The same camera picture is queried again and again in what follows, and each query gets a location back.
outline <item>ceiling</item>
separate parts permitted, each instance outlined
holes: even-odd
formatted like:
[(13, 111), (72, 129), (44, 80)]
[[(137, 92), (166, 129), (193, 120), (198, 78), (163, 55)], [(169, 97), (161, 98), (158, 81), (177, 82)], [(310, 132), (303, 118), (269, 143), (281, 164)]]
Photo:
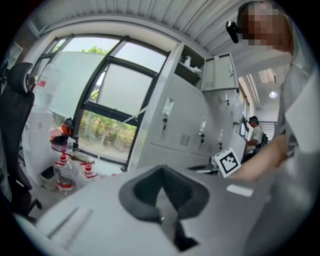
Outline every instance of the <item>ceiling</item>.
[(235, 21), (238, 7), (248, 0), (46, 0), (30, 17), (41, 33), (64, 24), (77, 24), (93, 17), (139, 18), (146, 27), (155, 24), (179, 34), (206, 54), (207, 57), (231, 53), (238, 77), (252, 74), (260, 105), (268, 104), (270, 90), (278, 90), (283, 78), (275, 68), (276, 84), (261, 84), (259, 71), (282, 67), (290, 56), (278, 51), (234, 44), (226, 22)]

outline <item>ceiling light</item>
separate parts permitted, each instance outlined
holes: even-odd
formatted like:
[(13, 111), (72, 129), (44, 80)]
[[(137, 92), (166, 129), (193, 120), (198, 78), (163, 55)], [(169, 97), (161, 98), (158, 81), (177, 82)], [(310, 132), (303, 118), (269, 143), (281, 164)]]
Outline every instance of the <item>ceiling light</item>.
[(278, 97), (278, 93), (276, 91), (272, 91), (272, 92), (270, 92), (269, 97), (271, 99), (275, 99), (276, 97)]

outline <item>office chair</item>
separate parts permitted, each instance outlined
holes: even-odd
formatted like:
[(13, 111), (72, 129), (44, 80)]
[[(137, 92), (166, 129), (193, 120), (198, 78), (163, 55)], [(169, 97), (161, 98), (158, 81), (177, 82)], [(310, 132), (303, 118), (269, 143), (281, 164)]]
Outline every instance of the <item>office chair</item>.
[(12, 192), (11, 210), (34, 222), (28, 215), (34, 206), (41, 209), (42, 205), (37, 199), (31, 202), (32, 186), (18, 161), (21, 136), (35, 100), (35, 95), (28, 90), (27, 72), (31, 67), (31, 63), (22, 62), (9, 71), (7, 85), (0, 97), (0, 127)]

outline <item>black headset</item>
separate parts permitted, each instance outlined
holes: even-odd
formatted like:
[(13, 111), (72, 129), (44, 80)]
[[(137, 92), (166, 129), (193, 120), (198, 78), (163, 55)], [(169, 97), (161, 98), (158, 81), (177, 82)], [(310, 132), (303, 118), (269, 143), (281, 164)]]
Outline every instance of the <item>black headset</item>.
[[(238, 15), (248, 6), (251, 4), (255, 4), (255, 3), (264, 3), (263, 1), (249, 1), (246, 2), (244, 4), (242, 4), (239, 8), (238, 8)], [(225, 24), (225, 29), (226, 31), (229, 33), (232, 41), (237, 44), (239, 43), (239, 37), (238, 37), (238, 33), (239, 33), (239, 29), (237, 27), (237, 24), (234, 21), (227, 21)]]

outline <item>gray fabric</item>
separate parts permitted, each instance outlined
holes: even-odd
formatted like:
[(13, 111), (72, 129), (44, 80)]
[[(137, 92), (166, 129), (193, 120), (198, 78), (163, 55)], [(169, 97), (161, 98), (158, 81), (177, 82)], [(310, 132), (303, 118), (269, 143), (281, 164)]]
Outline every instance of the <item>gray fabric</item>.
[(287, 154), (289, 156), (293, 153), (298, 143), (292, 129), (286, 122), (285, 114), (305, 88), (306, 82), (316, 66), (316, 61), (312, 55), (309, 44), (296, 25), (291, 20), (290, 22), (294, 37), (294, 53), (289, 71), (283, 84), (280, 86), (280, 108), (274, 133), (274, 136), (286, 134), (288, 145)]
[(0, 183), (0, 190), (3, 195), (11, 202), (12, 193), (11, 188), (8, 182), (8, 173), (7, 173), (7, 163), (5, 151), (3, 149), (2, 138), (1, 138), (1, 130), (0, 130), (0, 175), (3, 175), (3, 180)]

